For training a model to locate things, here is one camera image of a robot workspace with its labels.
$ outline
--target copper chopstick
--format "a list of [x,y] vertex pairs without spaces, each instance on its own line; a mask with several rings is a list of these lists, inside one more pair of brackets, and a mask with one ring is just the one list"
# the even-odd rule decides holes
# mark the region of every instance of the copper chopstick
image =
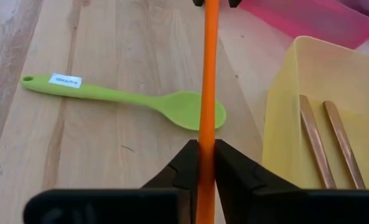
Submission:
[[357,166],[356,158],[354,157],[352,147],[345,132],[343,122],[340,119],[340,115],[335,103],[331,101],[324,102],[325,111],[328,114],[331,127],[335,132],[340,149],[345,157],[348,169],[352,175],[352,179],[357,189],[365,189],[363,177],[361,176],[360,169]]
[[317,123],[315,121],[309,100],[304,95],[300,95],[299,100],[302,122],[309,136],[325,188],[336,189],[334,177],[329,167],[327,156],[325,155],[320,133],[317,129]]

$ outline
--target yellow plastic bin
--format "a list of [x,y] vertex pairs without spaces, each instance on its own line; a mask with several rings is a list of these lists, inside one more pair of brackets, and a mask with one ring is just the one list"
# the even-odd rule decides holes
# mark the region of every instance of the yellow plastic bin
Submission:
[[354,189],[322,102],[337,105],[369,189],[369,56],[312,37],[298,37],[269,90],[262,164],[299,187],[322,189],[314,153],[302,130],[299,95],[311,102],[337,187]]

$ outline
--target wooden table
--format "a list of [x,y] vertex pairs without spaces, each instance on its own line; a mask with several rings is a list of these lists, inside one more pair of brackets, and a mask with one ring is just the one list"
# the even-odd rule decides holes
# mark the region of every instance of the wooden table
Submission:
[[[266,90],[292,39],[222,4],[217,98],[228,117],[217,138],[259,161]],[[191,0],[0,1],[0,223],[20,223],[43,190],[140,187],[197,138],[148,108],[29,92],[19,77],[163,95],[200,91],[202,59],[203,9]]]

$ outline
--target pink container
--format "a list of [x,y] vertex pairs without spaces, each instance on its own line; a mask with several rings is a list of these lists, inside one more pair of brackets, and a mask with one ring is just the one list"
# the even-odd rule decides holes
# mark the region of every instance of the pink container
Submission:
[[292,37],[350,49],[369,39],[369,0],[242,0],[240,7]]

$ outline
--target orange rod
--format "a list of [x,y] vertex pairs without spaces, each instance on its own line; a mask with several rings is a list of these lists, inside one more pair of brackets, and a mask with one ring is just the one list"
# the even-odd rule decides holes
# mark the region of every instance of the orange rod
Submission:
[[215,74],[219,0],[205,0],[202,105],[200,120],[200,172],[196,224],[215,221]]

